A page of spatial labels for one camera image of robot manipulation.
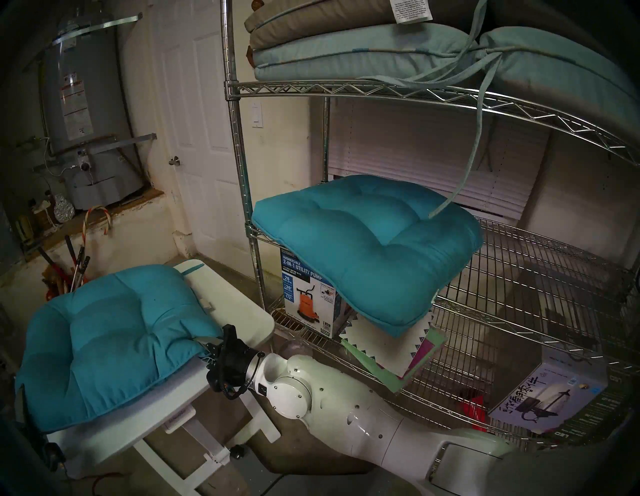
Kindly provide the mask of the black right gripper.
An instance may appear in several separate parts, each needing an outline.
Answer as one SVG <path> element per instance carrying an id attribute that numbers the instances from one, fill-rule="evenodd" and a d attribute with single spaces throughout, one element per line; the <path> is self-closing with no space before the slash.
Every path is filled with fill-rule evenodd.
<path id="1" fill-rule="evenodd" d="M 253 387 L 265 353 L 246 345 L 231 324 L 223 326 L 222 332 L 221 338 L 195 337 L 193 341 L 207 353 L 210 388 L 228 400 L 235 400 Z"/>

